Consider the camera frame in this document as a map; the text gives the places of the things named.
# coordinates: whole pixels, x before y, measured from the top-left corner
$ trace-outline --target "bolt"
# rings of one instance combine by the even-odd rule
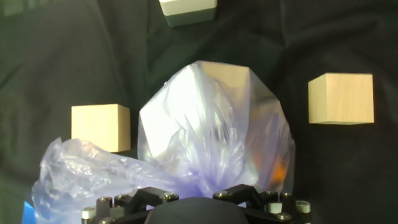
[[[308,202],[297,202],[297,205],[310,205]]]
[[[112,224],[112,223],[114,223],[116,220],[114,219],[114,218],[112,218],[112,217],[106,217],[106,218],[103,218],[100,222],[99,222],[99,224]]]
[[[101,197],[100,200],[102,202],[109,202],[109,201],[112,201],[112,198],[111,197]]]
[[[225,191],[225,190],[222,190],[222,191],[220,191],[220,192],[215,193],[215,194],[213,195],[213,198],[222,199],[222,198],[228,197],[228,196],[230,196],[230,195],[231,195],[231,194],[230,194],[229,192],[227,192],[227,191]]]
[[[166,193],[164,193],[162,196],[160,196],[160,198],[161,198],[162,200],[165,200],[165,201],[171,201],[171,200],[173,200],[173,199],[178,198],[178,195],[175,194],[175,193],[172,193],[172,192],[166,192]]]
[[[276,217],[279,220],[291,220],[293,218],[292,215],[287,212],[278,213],[278,214],[276,214]]]
[[[89,211],[92,211],[92,210],[95,210],[95,207],[85,207],[83,209],[84,212],[89,212]]]
[[[128,196],[128,194],[121,194],[121,195],[116,196],[116,198],[120,200],[120,199],[123,199],[123,198],[125,198],[127,196]]]

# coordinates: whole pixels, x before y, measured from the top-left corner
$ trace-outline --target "wooden block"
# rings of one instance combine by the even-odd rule
[[[131,149],[130,110],[120,105],[72,106],[72,139],[108,152]]]
[[[312,124],[374,122],[371,74],[326,73],[308,83]]]
[[[217,0],[159,0],[170,27],[211,21],[215,18]]]

